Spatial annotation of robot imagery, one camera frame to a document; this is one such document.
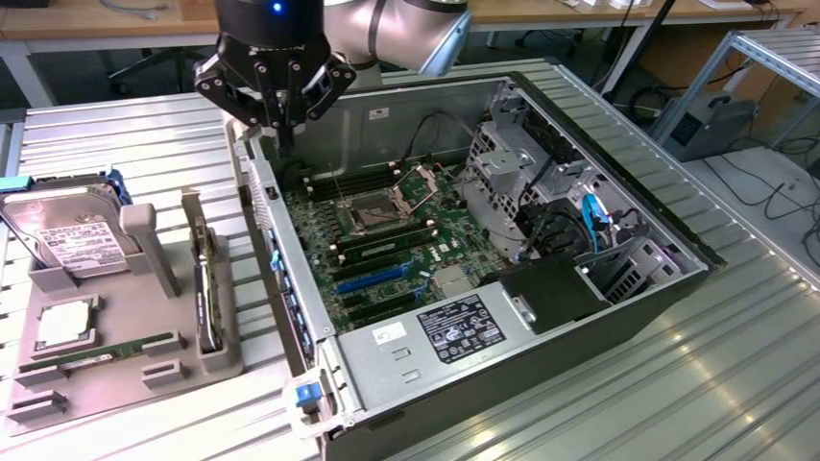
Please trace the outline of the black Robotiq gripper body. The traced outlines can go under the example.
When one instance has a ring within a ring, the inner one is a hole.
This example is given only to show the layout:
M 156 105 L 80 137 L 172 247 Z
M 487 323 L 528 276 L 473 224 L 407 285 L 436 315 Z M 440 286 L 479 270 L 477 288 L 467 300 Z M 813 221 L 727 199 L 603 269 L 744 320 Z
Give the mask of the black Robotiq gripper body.
M 217 55 L 236 73 L 260 59 L 273 73 L 296 62 L 316 72 L 331 58 L 320 1 L 217 1 Z

